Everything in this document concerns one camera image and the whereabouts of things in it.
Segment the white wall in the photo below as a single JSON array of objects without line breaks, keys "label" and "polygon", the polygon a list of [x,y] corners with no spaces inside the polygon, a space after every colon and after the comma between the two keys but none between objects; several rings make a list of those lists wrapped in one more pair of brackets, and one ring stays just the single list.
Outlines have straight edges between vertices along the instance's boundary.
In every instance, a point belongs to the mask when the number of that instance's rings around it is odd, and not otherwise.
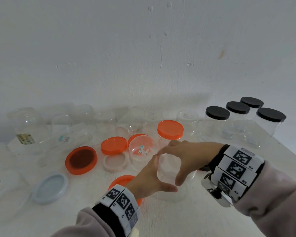
[{"label": "white wall", "polygon": [[254,96],[296,153],[296,0],[0,0],[5,113],[74,102],[201,115]]}]

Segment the brown stain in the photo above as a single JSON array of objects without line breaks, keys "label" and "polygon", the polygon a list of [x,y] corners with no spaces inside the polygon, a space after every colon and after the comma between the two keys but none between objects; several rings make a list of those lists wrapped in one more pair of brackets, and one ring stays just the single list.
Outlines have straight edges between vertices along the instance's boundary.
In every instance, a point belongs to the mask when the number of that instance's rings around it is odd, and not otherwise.
[{"label": "brown stain", "polygon": [[222,50],[222,52],[220,53],[218,59],[222,59],[225,56],[225,50]]}]

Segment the table surface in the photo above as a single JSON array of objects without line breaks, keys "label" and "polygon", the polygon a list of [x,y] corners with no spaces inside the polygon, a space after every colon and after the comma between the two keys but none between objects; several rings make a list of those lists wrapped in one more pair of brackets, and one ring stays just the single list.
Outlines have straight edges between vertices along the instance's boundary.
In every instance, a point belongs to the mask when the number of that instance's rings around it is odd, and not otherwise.
[{"label": "table surface", "polygon": [[[14,139],[10,145],[17,145]],[[103,155],[99,146],[95,168],[82,176],[70,175],[65,167],[58,171],[66,173],[69,187],[66,195],[49,205],[41,206],[28,201],[21,213],[10,222],[0,226],[0,237],[50,236],[62,227],[75,224],[79,210],[92,207],[119,176],[137,172],[129,165],[119,173],[103,169]],[[296,180],[296,155],[279,141],[272,138],[263,153],[251,149],[270,161],[276,168]],[[235,208],[221,207],[201,186],[206,173],[197,171],[193,182],[188,184],[188,195],[179,203],[171,203],[148,197],[141,205],[141,216],[136,227],[143,237],[164,236],[263,236],[249,217]]]}]

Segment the jar lid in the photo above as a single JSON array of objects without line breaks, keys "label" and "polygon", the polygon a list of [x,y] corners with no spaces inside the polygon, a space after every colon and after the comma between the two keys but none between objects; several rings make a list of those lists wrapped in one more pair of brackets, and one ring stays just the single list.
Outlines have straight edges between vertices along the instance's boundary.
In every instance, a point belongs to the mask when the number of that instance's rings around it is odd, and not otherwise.
[{"label": "jar lid", "polygon": [[141,136],[141,135],[146,135],[146,134],[136,134],[136,135],[132,135],[132,136],[128,139],[128,147],[129,147],[129,144],[132,142],[133,139],[135,139],[136,137]]},{"label": "jar lid", "polygon": [[220,106],[207,107],[205,114],[215,120],[227,120],[230,116],[230,112]]},{"label": "jar lid", "polygon": [[158,124],[158,134],[167,140],[178,140],[183,136],[184,127],[177,121],[164,120]]},{"label": "jar lid", "polygon": [[[132,179],[134,179],[134,178],[135,178],[135,177],[132,176],[132,175],[122,175],[122,176],[118,177],[117,179],[115,179],[115,180],[111,183],[109,189],[111,189],[112,187],[114,187],[116,184],[119,184],[119,185],[125,187],[125,186],[126,186],[126,185],[127,185]],[[137,200],[137,204],[138,204],[138,205],[141,205],[142,201],[143,201],[143,199],[138,199],[138,200]]]},{"label": "jar lid", "polygon": [[282,112],[271,109],[271,108],[259,108],[257,110],[257,115],[260,116],[262,119],[272,122],[283,122],[286,119],[286,115]]},{"label": "jar lid", "polygon": [[101,144],[101,151],[105,155],[117,155],[127,149],[127,140],[121,136],[106,139]]},{"label": "jar lid", "polygon": [[96,151],[92,147],[82,146],[69,153],[65,166],[72,175],[82,175],[92,170],[97,161]]},{"label": "jar lid", "polygon": [[64,174],[53,174],[43,179],[32,192],[32,201],[37,204],[53,203],[62,197],[68,188]]},{"label": "jar lid", "polygon": [[242,97],[240,99],[240,102],[241,103],[245,103],[246,105],[248,105],[249,107],[251,108],[260,108],[264,105],[264,102],[259,100],[259,99],[256,99],[256,98],[253,98],[253,97]]},{"label": "jar lid", "polygon": [[250,107],[238,101],[230,101],[226,104],[226,109],[237,114],[248,114]]}]

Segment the orange lid with dark center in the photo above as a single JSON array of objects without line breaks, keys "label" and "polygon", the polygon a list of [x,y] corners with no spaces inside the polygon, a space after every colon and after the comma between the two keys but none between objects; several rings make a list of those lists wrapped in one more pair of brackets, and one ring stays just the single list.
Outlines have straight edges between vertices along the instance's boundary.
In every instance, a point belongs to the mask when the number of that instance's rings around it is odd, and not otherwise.
[{"label": "orange lid with dark center", "polygon": [[136,134],[136,135],[132,135],[132,136],[128,139],[128,147],[129,147],[129,144],[132,142],[133,139],[135,139],[136,137],[141,136],[141,135],[145,135],[145,134]]},{"label": "orange lid with dark center", "polygon": [[82,175],[92,170],[97,161],[96,151],[92,147],[82,146],[67,155],[65,166],[72,175]]},{"label": "orange lid with dark center", "polygon": [[164,120],[158,124],[158,134],[167,140],[177,140],[183,136],[184,128],[177,121]]},{"label": "orange lid with dark center", "polygon": [[[135,177],[132,176],[132,175],[122,175],[122,176],[118,177],[117,179],[115,179],[115,180],[111,183],[109,189],[112,188],[113,186],[115,186],[116,184],[119,184],[119,185],[125,187],[125,186],[126,186],[126,185],[127,185],[132,179],[134,179],[134,178],[135,178]],[[138,205],[141,205],[142,201],[143,201],[143,199],[138,199],[138,200],[137,200],[137,204],[138,204]]]},{"label": "orange lid with dark center", "polygon": [[101,144],[101,151],[105,155],[118,155],[127,149],[127,140],[120,136],[106,139]]}]

